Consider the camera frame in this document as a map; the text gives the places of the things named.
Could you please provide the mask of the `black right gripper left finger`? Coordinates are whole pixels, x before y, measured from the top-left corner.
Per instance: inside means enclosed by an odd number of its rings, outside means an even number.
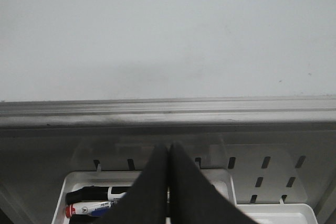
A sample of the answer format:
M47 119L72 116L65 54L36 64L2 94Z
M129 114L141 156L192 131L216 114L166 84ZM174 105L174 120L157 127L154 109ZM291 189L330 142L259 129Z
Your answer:
M125 196L95 223L165 223L168 150L157 145Z

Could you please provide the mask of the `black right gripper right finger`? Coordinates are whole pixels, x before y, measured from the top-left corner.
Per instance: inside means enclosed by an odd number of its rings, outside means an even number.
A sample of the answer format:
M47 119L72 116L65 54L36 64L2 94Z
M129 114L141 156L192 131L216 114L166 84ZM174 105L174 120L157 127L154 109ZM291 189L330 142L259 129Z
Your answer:
M179 143L169 151L171 223L255 223L201 173Z

